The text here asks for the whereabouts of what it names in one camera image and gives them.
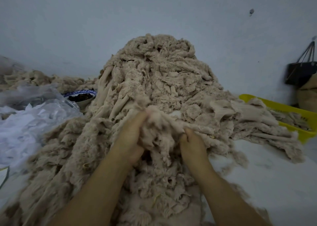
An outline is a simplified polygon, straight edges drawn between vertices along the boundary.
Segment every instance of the black bag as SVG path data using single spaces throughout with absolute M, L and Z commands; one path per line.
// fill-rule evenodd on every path
M 298 87 L 303 86 L 317 72 L 317 62 L 314 61 L 314 55 L 315 42 L 312 41 L 296 63 L 288 64 L 285 83 Z

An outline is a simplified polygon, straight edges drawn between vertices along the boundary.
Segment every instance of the finger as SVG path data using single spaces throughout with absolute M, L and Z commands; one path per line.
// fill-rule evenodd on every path
M 184 143 L 188 143 L 188 138 L 187 138 L 187 135 L 185 133 L 183 133 L 179 139 L 179 144 L 184 144 Z
M 139 112 L 131 121 L 131 126 L 140 128 L 145 120 L 149 117 L 149 113 L 146 111 Z
M 195 136 L 195 132 L 189 127 L 184 127 L 184 131 L 188 137 L 188 141 L 190 141 Z

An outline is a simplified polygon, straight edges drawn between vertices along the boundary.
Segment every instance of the bag strap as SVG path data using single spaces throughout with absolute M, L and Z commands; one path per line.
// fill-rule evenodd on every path
M 307 59 L 307 62 L 310 62 L 310 59 L 312 59 L 311 61 L 314 61 L 314 57 L 315 57 L 315 41 L 312 41 L 308 47 L 306 48 L 306 50 L 303 52 L 303 54 L 299 57 L 299 59 L 297 60 L 297 63 L 299 63 L 300 59 L 303 57 L 302 63 L 305 59 L 305 57 L 307 56 L 309 52 L 309 57 Z

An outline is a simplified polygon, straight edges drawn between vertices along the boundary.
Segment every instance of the white plastic sheet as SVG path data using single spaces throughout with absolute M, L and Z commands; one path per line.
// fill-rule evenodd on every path
M 0 120 L 0 168 L 10 166 L 14 172 L 24 168 L 29 156 L 41 148 L 44 133 L 52 130 L 66 120 L 82 116 L 63 97 L 45 99 L 42 104 L 30 103 L 25 110 L 16 110 L 8 106 L 0 107 L 0 113 L 15 112 L 7 119 Z

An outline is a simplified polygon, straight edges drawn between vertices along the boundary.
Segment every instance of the yellow plastic basket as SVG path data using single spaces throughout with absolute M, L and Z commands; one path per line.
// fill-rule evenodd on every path
M 253 95 L 250 95 L 250 94 L 241 94 L 239 96 L 239 98 L 244 100 L 245 102 L 248 102 L 251 98 L 255 98 L 255 97 L 256 96 L 253 96 Z M 291 107 L 291 106 L 288 106 L 288 105 L 284 105 L 284 104 L 281 104 L 281 103 L 273 102 L 273 101 L 266 100 L 266 99 L 263 99 L 263 98 L 259 98 L 259 99 L 261 99 L 264 102 L 264 104 L 267 107 L 269 107 L 269 108 L 272 108 L 272 109 L 278 110 L 278 111 L 282 111 L 282 112 L 296 112 L 296 113 L 299 113 L 303 117 L 303 119 L 307 121 L 308 125 L 311 128 L 311 131 L 305 131 L 305 130 L 302 130 L 300 128 L 291 126 L 289 124 L 279 122 L 279 124 L 281 126 L 287 127 L 287 129 L 289 131 L 298 131 L 298 140 L 302 144 L 306 143 L 309 138 L 313 138 L 313 137 L 316 136 L 316 134 L 317 134 L 317 113 L 306 111 L 306 110 L 295 108 L 295 107 Z

